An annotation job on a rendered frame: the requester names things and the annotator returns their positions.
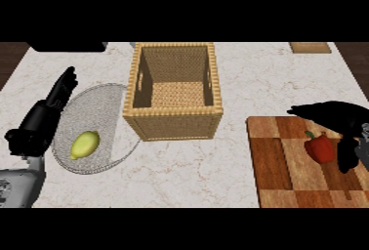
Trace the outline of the red bell pepper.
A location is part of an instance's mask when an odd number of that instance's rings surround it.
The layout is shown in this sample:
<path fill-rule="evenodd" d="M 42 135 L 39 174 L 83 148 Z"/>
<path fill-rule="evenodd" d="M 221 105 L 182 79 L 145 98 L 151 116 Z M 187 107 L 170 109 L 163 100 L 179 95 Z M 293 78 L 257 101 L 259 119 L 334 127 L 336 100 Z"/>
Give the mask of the red bell pepper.
<path fill-rule="evenodd" d="M 336 150 L 333 142 L 322 133 L 319 137 L 315 136 L 312 131 L 306 132 L 311 140 L 305 142 L 305 148 L 309 156 L 319 164 L 327 164 L 336 161 Z"/>

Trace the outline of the yellow lemon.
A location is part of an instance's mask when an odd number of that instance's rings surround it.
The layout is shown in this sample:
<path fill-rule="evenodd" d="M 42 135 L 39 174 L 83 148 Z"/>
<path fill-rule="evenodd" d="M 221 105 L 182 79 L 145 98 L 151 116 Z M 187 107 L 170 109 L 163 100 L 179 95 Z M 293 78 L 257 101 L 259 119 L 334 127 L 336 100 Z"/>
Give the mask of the yellow lemon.
<path fill-rule="evenodd" d="M 100 146 L 98 131 L 86 131 L 73 143 L 70 158 L 77 160 L 91 156 Z"/>

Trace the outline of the tan wicker basket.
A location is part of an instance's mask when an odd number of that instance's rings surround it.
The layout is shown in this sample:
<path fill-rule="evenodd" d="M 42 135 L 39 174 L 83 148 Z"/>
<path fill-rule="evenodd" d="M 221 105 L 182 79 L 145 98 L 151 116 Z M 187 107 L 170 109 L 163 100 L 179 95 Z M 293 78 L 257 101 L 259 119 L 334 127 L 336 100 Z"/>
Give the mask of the tan wicker basket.
<path fill-rule="evenodd" d="M 222 115 L 216 45 L 139 43 L 123 117 L 141 139 L 207 140 L 216 135 Z"/>

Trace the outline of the pale wooden block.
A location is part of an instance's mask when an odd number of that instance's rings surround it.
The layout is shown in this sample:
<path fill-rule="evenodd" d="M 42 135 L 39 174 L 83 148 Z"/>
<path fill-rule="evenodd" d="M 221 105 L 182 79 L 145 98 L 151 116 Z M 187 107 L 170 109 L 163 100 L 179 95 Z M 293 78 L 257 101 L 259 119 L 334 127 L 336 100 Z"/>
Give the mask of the pale wooden block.
<path fill-rule="evenodd" d="M 291 42 L 294 54 L 330 54 L 333 52 L 327 42 Z"/>

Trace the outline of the checkered wooden cutting board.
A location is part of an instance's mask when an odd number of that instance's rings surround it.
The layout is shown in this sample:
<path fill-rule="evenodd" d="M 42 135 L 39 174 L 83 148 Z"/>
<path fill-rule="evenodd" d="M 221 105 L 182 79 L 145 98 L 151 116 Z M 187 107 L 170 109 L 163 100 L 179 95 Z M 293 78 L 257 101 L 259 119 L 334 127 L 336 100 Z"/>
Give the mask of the checkered wooden cutting board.
<path fill-rule="evenodd" d="M 342 134 L 296 116 L 252 116 L 247 132 L 260 205 L 265 208 L 369 208 L 369 171 L 319 164 L 305 142 L 312 132 L 333 143 Z"/>

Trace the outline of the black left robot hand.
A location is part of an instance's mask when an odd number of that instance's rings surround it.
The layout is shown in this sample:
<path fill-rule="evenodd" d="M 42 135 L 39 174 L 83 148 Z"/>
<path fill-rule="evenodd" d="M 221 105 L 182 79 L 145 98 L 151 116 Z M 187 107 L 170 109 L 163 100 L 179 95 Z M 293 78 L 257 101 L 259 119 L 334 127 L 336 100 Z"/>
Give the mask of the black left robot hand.
<path fill-rule="evenodd" d="M 61 119 L 61 113 L 79 85 L 76 68 L 70 66 L 60 76 L 45 100 L 36 102 L 18 129 L 8 131 L 11 154 L 43 156 L 49 149 Z"/>

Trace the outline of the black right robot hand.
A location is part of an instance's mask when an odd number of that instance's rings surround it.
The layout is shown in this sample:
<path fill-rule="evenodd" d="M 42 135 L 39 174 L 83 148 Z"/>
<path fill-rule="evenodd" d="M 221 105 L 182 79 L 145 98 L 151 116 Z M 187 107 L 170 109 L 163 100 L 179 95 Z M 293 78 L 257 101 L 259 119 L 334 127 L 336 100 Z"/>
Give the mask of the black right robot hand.
<path fill-rule="evenodd" d="M 369 109 L 358 104 L 328 101 L 324 103 L 294 105 L 287 111 L 299 117 L 342 134 L 339 142 L 339 169 L 346 174 L 361 159 L 355 148 L 362 137 L 362 124 L 369 123 Z"/>

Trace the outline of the black appliance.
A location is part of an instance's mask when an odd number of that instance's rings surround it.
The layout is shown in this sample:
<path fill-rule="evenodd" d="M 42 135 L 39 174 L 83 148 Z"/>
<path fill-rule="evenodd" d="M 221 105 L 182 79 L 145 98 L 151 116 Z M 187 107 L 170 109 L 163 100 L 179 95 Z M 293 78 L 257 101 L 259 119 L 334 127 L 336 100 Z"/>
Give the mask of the black appliance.
<path fill-rule="evenodd" d="M 107 42 L 30 42 L 30 46 L 39 52 L 69 52 L 69 53 L 89 53 L 104 52 L 107 49 Z"/>

